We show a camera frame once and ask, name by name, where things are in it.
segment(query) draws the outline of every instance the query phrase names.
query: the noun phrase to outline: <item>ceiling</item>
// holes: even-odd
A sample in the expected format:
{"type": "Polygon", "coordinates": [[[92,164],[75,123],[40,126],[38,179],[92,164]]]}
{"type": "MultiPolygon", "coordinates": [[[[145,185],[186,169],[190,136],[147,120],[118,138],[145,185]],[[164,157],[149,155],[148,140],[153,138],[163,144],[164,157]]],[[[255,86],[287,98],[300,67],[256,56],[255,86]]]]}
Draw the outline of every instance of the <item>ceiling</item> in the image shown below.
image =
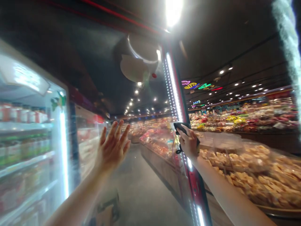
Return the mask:
{"type": "MultiPolygon", "coordinates": [[[[166,28],[164,1],[95,2],[112,5],[153,27],[166,28]]],[[[262,84],[264,89],[291,84],[271,2],[185,1],[180,22],[169,29],[175,40],[173,53],[180,77],[201,85],[223,87],[214,92],[196,89],[193,94],[183,89],[188,107],[197,100],[216,103],[229,99],[230,92],[233,98],[238,98],[235,94],[255,93],[254,84],[262,84]]],[[[29,0],[5,1],[1,5],[6,10],[0,14],[0,37],[54,76],[70,82],[92,102],[101,100],[109,113],[123,114],[132,98],[135,107],[131,110],[135,113],[138,109],[166,107],[161,63],[153,70],[158,77],[149,76],[140,88],[143,101],[139,103],[134,95],[137,84],[123,76],[121,55],[133,56],[126,30],[116,31],[99,21],[29,0]],[[160,101],[154,103],[155,97],[160,101]]],[[[91,9],[88,12],[100,13],[91,9]]],[[[300,29],[300,17],[296,17],[300,29]]]]}

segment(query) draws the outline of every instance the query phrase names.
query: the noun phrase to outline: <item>food display case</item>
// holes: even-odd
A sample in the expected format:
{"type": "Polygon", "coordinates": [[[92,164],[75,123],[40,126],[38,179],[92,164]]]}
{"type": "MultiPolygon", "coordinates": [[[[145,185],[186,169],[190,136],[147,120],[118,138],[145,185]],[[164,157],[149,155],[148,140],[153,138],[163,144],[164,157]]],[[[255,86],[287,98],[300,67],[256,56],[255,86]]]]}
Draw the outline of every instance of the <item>food display case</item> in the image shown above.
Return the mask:
{"type": "Polygon", "coordinates": [[[69,196],[68,90],[0,40],[0,225],[43,225],[69,196]]]}
{"type": "Polygon", "coordinates": [[[291,92],[212,107],[189,114],[195,131],[229,132],[289,153],[298,153],[299,122],[291,92]]]}
{"type": "Polygon", "coordinates": [[[197,133],[201,157],[263,212],[299,216],[300,158],[235,134],[197,133]]]}

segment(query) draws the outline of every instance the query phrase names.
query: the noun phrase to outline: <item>glass display case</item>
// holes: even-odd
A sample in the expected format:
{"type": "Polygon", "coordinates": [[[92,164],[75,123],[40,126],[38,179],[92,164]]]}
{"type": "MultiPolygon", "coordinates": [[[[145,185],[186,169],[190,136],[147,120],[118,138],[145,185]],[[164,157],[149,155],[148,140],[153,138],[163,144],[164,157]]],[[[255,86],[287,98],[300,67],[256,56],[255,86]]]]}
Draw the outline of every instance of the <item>glass display case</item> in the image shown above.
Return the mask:
{"type": "Polygon", "coordinates": [[[0,225],[42,225],[69,196],[68,90],[0,40],[0,225]]]}

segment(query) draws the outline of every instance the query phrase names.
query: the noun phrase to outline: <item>supermarket shelf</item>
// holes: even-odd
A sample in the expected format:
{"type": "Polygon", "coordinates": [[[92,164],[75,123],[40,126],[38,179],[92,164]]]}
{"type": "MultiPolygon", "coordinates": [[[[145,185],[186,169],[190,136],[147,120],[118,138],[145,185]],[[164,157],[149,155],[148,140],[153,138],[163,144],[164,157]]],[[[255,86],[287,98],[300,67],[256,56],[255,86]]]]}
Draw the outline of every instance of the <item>supermarket shelf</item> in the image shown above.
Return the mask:
{"type": "Polygon", "coordinates": [[[55,155],[54,151],[47,152],[46,154],[39,155],[39,156],[34,157],[34,158],[30,159],[30,160],[27,160],[27,161],[24,161],[24,162],[20,162],[20,163],[17,163],[15,165],[6,167],[5,169],[0,170],[0,178],[4,177],[6,175],[9,175],[9,174],[11,174],[13,172],[16,172],[16,171],[18,171],[20,169],[23,169],[23,168],[25,168],[27,166],[30,166],[32,164],[35,164],[35,163],[38,163],[38,162],[43,161],[45,159],[51,158],[53,155],[55,155]]]}
{"type": "Polygon", "coordinates": [[[20,122],[0,122],[0,133],[21,132],[38,129],[51,129],[52,123],[20,123],[20,122]]]}
{"type": "Polygon", "coordinates": [[[8,214],[4,215],[0,218],[0,225],[7,225],[12,222],[17,216],[23,213],[28,207],[34,204],[36,201],[39,201],[42,196],[51,188],[53,188],[57,183],[57,180],[51,182],[49,185],[43,187],[35,194],[30,196],[27,200],[25,200],[17,209],[9,212],[8,214]]]}

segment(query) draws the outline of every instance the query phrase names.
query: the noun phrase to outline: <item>aisle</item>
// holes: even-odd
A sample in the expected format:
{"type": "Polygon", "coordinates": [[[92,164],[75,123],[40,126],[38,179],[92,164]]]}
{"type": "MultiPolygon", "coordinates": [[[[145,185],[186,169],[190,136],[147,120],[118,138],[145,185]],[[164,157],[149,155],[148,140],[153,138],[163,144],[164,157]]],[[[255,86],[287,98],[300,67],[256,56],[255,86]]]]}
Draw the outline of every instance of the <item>aisle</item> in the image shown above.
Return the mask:
{"type": "Polygon", "coordinates": [[[141,156],[139,147],[131,145],[108,183],[109,188],[117,188],[120,198],[120,218],[114,226],[192,225],[190,216],[141,156]]]}

